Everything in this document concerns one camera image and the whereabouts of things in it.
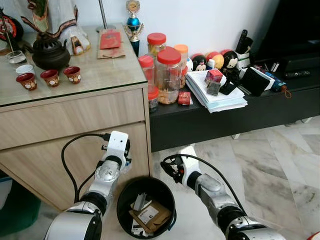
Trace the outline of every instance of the small red box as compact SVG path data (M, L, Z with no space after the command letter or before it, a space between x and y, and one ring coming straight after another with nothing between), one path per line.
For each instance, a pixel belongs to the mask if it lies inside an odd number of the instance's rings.
M211 82L220 83L224 75L218 69L209 70L205 77L205 83L209 85Z
M189 91L180 91L178 104L190 105L190 98L191 98L191 94Z

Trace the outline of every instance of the cabinet drawer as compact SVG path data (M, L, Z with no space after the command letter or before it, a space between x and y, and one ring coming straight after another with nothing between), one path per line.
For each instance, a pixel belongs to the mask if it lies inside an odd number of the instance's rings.
M130 139L131 169L120 176L116 191L125 182L138 176L149 175L146 125L135 123L114 129L104 129L97 133L111 133L117 130L127 133ZM0 169L3 165L7 174L17 176L29 186L29 190L47 203L65 210L74 201L74 188L61 161L63 146L73 137L64 137L48 142L34 143L0 151ZM105 153L101 150L106 144L102 138L88 136L73 142L65 151L65 162L77 186L96 169L98 161Z
M0 113L0 150L145 120L141 89Z

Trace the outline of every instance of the black cable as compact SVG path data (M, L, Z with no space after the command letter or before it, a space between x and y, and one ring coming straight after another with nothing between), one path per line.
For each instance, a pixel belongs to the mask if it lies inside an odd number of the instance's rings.
M229 183L228 180L225 178L225 176L224 176L215 166L211 165L210 163L208 163L207 161L203 160L203 159L200 158L200 157L192 156L192 155L189 155L189 154L174 154L174 155L171 155L171 156L167 156L167 157L163 160L163 162L165 162L165 161L168 160L168 159L170 159L170 160L171 160L171 159L175 159L176 157L187 157L187 158L196 159L196 160L198 160L199 162L202 162L202 163L208 165L210 168L212 168L212 169L222 178L222 180L225 182L225 184L228 186L228 188L230 189L230 191L231 191L231 193L232 193L232 195L233 195L236 203L239 205L239 207L240 207L240 209L243 211L243 213L244 213L245 215L247 215L244 207L242 206L240 200L238 199L238 197L237 197L235 191L233 190L233 188L231 187L230 183Z
M81 183L81 185L78 189L78 192L77 192L78 198L80 196L80 192L81 192L81 189L83 188L83 186L89 181L90 178L92 178L93 175L95 175L95 173L96 173L96 170L94 170L93 173L91 173L90 176L88 176L87 179L84 180L83 183Z
M84 138L84 137L89 137L89 136L95 136L95 137L100 137L100 138L104 138L104 134L95 134L95 133L87 133L87 134L83 134L83 135L80 135L80 136L77 136L73 139L71 139L70 141L68 141L62 148L62 151L61 151L61 160L62 160L62 164L63 164L63 167L66 171L66 173L69 175L71 181L72 181L72 184L73 184L73 188L74 188L74 203L76 203L77 201L79 201L79 194L78 194L78 186L77 186L77 183L76 183L76 180L74 178L74 176L72 175L72 173L70 172L67 164L66 164L66 160L65 160L65 150L66 148L72 143L74 142L75 140L78 140L80 138Z

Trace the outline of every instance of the trophy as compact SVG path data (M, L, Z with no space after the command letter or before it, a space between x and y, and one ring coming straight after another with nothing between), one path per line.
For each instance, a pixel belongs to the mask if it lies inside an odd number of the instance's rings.
M130 17L126 22L124 30L126 34L129 36L129 40L131 42L135 55L138 57L140 46L139 35L144 29L144 24L141 23L136 16L136 13L140 9L140 2L137 0L129 0L126 2L126 9L130 13Z

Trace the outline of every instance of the red box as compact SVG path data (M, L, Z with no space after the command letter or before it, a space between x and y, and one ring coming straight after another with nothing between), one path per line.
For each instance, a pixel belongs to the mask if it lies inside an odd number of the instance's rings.
M220 83L224 75L218 69L209 70L205 77L205 83L209 85L211 82Z
M120 32L114 29L109 29L101 35L100 49L113 49L121 46Z
M191 98L191 94L189 91L180 91L178 104L190 105L190 98Z

